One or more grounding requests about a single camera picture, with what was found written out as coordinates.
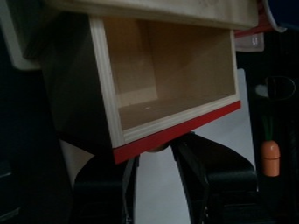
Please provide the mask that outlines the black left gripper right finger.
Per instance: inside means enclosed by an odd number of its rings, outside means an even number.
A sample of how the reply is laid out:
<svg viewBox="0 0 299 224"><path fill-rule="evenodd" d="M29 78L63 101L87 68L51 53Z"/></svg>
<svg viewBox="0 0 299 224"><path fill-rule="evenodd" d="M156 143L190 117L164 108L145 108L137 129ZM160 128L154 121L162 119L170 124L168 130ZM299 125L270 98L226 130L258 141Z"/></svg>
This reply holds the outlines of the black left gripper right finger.
<svg viewBox="0 0 299 224"><path fill-rule="evenodd" d="M268 224L256 172L230 148L188 133L170 141L190 224Z"/></svg>

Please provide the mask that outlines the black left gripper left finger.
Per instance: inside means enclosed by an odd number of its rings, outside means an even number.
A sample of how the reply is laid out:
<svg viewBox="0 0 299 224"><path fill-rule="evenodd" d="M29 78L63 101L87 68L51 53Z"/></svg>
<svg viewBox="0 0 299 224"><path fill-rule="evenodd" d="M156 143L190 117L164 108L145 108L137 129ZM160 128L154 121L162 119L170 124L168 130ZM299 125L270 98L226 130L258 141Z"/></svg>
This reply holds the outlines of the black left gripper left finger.
<svg viewBox="0 0 299 224"><path fill-rule="evenodd" d="M138 158L93 157L74 178L70 224L134 224Z"/></svg>

